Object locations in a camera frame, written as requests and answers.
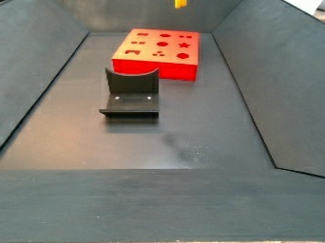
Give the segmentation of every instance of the red shape sorter block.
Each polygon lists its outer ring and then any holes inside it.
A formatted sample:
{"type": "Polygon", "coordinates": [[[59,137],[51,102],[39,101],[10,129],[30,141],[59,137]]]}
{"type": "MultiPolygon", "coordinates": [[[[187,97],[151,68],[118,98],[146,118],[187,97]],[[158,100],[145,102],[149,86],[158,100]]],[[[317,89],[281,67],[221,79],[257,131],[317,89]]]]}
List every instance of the red shape sorter block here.
{"type": "Polygon", "coordinates": [[[195,81],[199,34],[134,28],[112,56],[114,71],[141,74],[159,68],[162,79],[195,81]]]}

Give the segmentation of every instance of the shape cutout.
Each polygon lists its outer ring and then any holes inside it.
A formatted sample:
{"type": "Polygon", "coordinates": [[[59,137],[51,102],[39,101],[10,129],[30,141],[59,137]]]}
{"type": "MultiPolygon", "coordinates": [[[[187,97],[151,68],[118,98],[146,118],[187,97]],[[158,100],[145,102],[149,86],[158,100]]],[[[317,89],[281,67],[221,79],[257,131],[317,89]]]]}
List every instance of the shape cutout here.
{"type": "Polygon", "coordinates": [[[139,50],[133,50],[133,49],[129,49],[126,50],[125,52],[126,54],[131,54],[131,53],[135,53],[137,55],[139,55],[141,51],[139,50]]]}
{"type": "Polygon", "coordinates": [[[190,46],[190,44],[187,44],[187,43],[181,43],[179,44],[179,48],[187,48],[190,46]]]}
{"type": "Polygon", "coordinates": [[[159,47],[167,47],[167,42],[158,42],[159,47]]]}
{"type": "Polygon", "coordinates": [[[163,52],[162,52],[162,51],[158,51],[157,53],[154,53],[154,54],[153,54],[153,56],[155,56],[155,57],[158,57],[158,56],[163,57],[163,56],[165,56],[165,54],[163,54],[163,52]]]}
{"type": "Polygon", "coordinates": [[[179,38],[189,38],[189,39],[191,39],[191,36],[190,35],[187,35],[187,36],[181,35],[179,38]]]}
{"type": "Polygon", "coordinates": [[[179,53],[178,58],[186,59],[186,58],[189,58],[189,55],[186,53],[179,53]]]}
{"type": "Polygon", "coordinates": [[[141,45],[145,45],[146,44],[146,42],[131,42],[131,44],[141,44],[141,45]]]}

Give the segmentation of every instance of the gray surface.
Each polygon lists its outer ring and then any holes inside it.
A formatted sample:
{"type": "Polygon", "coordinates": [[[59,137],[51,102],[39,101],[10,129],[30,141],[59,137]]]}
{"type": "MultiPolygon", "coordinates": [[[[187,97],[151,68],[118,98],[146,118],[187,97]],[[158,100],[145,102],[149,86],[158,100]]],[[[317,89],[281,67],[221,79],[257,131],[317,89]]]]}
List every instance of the gray surface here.
{"type": "Polygon", "coordinates": [[[174,0],[59,0],[91,32],[129,32],[166,28],[211,33],[241,0],[190,0],[174,9],[174,0]]]}
{"type": "Polygon", "coordinates": [[[325,176],[324,24],[245,0],[213,35],[277,166],[325,176]]]}
{"type": "Polygon", "coordinates": [[[3,171],[0,242],[324,241],[324,191],[272,169],[3,171]]]}
{"type": "Polygon", "coordinates": [[[0,147],[86,36],[54,1],[0,5],[0,147]]]}
{"type": "Polygon", "coordinates": [[[270,168],[213,36],[197,82],[161,80],[161,117],[106,120],[104,68],[126,35],[91,35],[1,151],[0,169],[270,168]]]}

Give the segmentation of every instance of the black holder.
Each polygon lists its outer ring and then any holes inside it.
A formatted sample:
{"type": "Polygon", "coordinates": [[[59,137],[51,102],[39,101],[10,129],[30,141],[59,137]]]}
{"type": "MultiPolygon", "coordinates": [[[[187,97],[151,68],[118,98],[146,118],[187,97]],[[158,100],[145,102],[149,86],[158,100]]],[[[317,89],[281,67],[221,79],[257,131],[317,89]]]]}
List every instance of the black holder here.
{"type": "Polygon", "coordinates": [[[159,69],[139,75],[115,73],[106,68],[110,87],[106,116],[159,116],[159,69]]]}

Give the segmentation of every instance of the bin floor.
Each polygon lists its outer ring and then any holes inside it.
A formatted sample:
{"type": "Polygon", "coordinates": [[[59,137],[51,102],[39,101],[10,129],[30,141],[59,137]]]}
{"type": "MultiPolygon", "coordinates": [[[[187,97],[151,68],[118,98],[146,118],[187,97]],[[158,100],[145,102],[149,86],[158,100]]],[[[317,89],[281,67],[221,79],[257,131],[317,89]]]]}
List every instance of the bin floor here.
{"type": "Polygon", "coordinates": [[[0,169],[270,168],[258,132],[210,34],[197,82],[161,80],[158,120],[110,120],[104,68],[126,35],[92,34],[7,149],[0,169]]]}
{"type": "Polygon", "coordinates": [[[273,168],[211,35],[159,120],[106,120],[125,36],[86,39],[1,151],[0,242],[324,240],[325,180],[273,168]]]}

